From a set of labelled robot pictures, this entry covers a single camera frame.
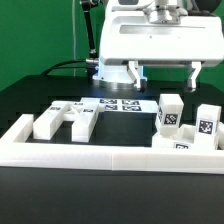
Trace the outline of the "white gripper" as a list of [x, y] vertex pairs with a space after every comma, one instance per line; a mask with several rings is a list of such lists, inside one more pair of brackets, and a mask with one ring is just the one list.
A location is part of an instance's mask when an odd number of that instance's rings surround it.
[[184, 16], [179, 24], [152, 24], [141, 11], [114, 11], [105, 19], [100, 61], [105, 65], [128, 64], [128, 75], [138, 92], [146, 88], [139, 64], [179, 66], [191, 62], [184, 88], [192, 93], [202, 64], [212, 67], [222, 60], [224, 35], [218, 17]]

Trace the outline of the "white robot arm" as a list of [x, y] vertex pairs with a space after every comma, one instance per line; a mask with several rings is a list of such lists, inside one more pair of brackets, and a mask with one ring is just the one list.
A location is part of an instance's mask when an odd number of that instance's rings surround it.
[[107, 0], [93, 81], [112, 89], [147, 85], [143, 68], [187, 67], [187, 90], [203, 67], [224, 60], [221, 19], [192, 12], [183, 0]]

